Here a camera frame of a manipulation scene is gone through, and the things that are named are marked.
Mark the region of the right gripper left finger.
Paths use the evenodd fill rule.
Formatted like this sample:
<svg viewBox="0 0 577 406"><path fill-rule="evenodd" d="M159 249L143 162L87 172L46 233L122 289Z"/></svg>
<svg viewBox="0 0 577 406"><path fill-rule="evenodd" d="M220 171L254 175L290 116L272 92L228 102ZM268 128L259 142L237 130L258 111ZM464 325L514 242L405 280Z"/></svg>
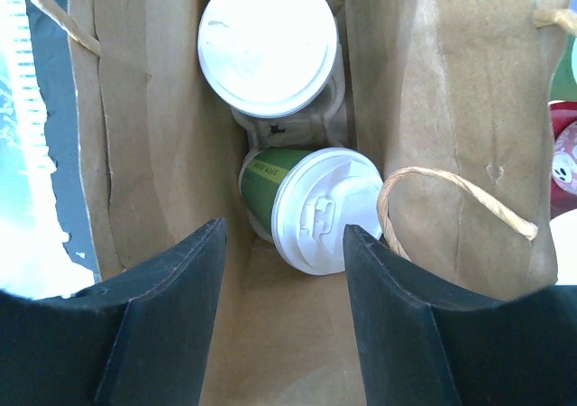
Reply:
<svg viewBox="0 0 577 406"><path fill-rule="evenodd" d="M224 275L226 223L72 297L1 296L4 405L196 405Z"/></svg>

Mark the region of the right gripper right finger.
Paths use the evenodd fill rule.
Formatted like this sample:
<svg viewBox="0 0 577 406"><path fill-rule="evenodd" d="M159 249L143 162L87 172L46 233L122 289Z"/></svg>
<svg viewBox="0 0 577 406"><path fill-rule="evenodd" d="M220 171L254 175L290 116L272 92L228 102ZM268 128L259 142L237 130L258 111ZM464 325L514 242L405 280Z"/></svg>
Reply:
<svg viewBox="0 0 577 406"><path fill-rule="evenodd" d="M394 254L359 226L345 273L370 405L573 405L576 289L501 301Z"/></svg>

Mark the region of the white plastic cup lid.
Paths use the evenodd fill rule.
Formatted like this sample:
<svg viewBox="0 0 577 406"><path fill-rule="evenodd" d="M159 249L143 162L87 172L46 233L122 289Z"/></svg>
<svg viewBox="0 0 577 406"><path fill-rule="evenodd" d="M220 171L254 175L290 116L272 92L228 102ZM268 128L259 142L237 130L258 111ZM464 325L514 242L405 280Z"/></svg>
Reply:
<svg viewBox="0 0 577 406"><path fill-rule="evenodd" d="M373 162L346 148L307 154L279 185L271 235L281 257L310 275L344 271L343 232L357 225L379 239L383 180Z"/></svg>

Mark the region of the green brown paper bag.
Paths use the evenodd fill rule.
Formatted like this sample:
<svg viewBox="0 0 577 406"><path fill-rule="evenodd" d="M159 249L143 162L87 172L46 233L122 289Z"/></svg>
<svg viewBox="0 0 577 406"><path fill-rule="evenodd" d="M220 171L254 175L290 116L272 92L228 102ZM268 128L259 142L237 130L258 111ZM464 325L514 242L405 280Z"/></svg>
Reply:
<svg viewBox="0 0 577 406"><path fill-rule="evenodd" d="M202 76L209 0L30 0L67 34L82 180L106 281L213 219L224 275L196 405L370 405L346 273L297 271L257 238L242 130ZM547 102L571 0L343 0L354 150L378 169L394 254L511 301L558 286Z"/></svg>

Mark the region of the green paper cup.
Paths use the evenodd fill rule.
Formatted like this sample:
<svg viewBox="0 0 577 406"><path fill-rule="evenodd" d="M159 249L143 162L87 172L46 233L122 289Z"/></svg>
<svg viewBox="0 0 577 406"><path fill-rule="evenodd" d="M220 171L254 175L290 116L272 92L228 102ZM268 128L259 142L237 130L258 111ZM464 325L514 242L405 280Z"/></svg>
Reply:
<svg viewBox="0 0 577 406"><path fill-rule="evenodd" d="M250 152L239 174L239 189L249 221L264 240L273 242L271 214L280 184L309 150L268 148Z"/></svg>

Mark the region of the green paper cups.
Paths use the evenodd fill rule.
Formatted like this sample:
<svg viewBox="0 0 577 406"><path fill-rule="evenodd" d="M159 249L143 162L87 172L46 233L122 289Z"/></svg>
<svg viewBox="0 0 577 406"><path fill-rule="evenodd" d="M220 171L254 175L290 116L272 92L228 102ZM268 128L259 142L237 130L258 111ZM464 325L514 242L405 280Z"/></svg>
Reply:
<svg viewBox="0 0 577 406"><path fill-rule="evenodd" d="M569 36L566 49L554 74L550 99L576 101L576 38Z"/></svg>

